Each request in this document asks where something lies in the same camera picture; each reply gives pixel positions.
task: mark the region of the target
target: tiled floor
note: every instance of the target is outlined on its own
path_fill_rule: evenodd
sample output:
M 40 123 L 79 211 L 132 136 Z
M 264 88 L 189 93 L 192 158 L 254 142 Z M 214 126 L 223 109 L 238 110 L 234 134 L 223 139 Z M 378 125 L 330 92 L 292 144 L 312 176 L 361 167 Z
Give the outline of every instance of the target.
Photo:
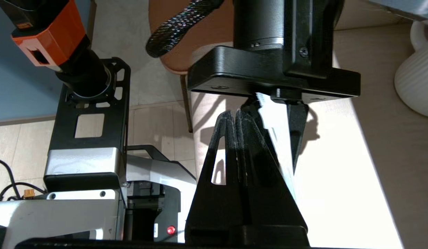
M 94 134 L 95 120 L 81 134 Z M 15 180 L 42 187 L 54 120 L 0 126 L 0 159 L 11 167 Z M 129 145 L 154 145 L 170 160 L 181 162 L 195 175 L 194 142 L 188 133 L 183 103 L 133 106 L 130 110 Z M 10 179 L 0 165 L 0 191 Z M 25 187 L 19 186 L 23 194 Z M 5 198 L 13 195 L 9 190 Z

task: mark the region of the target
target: white vase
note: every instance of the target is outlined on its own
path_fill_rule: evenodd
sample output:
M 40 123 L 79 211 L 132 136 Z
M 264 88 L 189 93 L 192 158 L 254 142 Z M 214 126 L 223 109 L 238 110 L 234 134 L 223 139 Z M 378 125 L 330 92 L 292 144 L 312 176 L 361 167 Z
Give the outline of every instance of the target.
M 414 22 L 410 37 L 415 53 L 397 70 L 396 91 L 411 109 L 428 116 L 428 40 L 425 25 Z

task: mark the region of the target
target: blue wall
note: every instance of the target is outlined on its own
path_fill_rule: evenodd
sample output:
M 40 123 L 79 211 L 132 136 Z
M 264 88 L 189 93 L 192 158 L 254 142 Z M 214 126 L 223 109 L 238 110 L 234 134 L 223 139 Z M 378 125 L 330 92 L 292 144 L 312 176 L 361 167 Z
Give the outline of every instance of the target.
M 85 30 L 90 0 L 76 0 Z M 56 115 L 62 82 L 34 66 L 11 40 L 15 29 L 0 8 L 0 122 Z

